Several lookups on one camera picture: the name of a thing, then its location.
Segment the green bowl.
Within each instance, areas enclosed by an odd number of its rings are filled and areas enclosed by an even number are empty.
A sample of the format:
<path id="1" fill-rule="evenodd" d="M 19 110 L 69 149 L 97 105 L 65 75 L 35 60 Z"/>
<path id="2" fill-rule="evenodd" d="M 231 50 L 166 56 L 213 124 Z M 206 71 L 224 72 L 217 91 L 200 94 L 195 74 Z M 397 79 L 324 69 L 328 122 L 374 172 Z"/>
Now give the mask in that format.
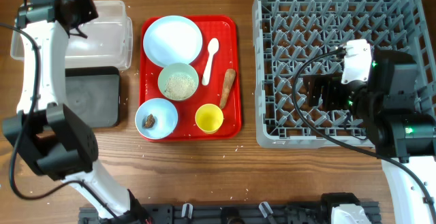
<path id="1" fill-rule="evenodd" d="M 191 65 L 174 63 L 162 69 L 157 85 L 161 94 L 167 99 L 184 101 L 197 91 L 199 76 Z"/>

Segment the yellow cup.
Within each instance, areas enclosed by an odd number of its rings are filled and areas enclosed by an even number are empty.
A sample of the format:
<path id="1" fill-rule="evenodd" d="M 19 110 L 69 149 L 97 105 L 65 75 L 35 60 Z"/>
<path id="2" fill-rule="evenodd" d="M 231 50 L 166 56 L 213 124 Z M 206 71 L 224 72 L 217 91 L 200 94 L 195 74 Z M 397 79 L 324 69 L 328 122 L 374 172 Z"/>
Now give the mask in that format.
<path id="1" fill-rule="evenodd" d="M 213 134 L 219 130 L 224 120 L 222 110 L 212 103 L 200 106 L 195 114 L 195 123 L 204 133 Z"/>

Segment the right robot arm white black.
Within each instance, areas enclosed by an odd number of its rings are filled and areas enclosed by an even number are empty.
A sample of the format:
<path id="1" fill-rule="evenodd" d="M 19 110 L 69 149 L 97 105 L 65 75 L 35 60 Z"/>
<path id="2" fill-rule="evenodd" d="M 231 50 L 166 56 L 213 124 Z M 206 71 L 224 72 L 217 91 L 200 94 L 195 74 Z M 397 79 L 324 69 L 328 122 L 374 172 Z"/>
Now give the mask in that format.
<path id="1" fill-rule="evenodd" d="M 315 57 L 296 72 L 310 106 L 345 109 L 362 119 L 371 152 L 325 133 L 344 148 L 376 157 L 388 181 L 397 223 L 435 222 L 435 117 L 415 107 L 418 65 L 410 54 L 342 46 L 330 52 L 343 60 L 341 74 L 304 75 Z"/>

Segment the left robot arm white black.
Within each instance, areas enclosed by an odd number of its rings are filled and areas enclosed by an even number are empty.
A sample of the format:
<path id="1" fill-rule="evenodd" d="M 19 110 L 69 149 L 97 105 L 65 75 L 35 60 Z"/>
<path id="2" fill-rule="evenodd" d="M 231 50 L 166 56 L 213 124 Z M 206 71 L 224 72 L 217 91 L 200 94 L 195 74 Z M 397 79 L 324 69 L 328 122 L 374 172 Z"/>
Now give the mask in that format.
<path id="1" fill-rule="evenodd" d="M 98 16 L 93 0 L 24 0 L 11 30 L 25 49 L 16 115 L 2 123 L 13 147 L 34 174 L 71 186 L 96 209 L 100 223 L 151 223 L 151 215 L 98 158 L 92 129 L 67 106 L 65 54 L 71 36 Z"/>

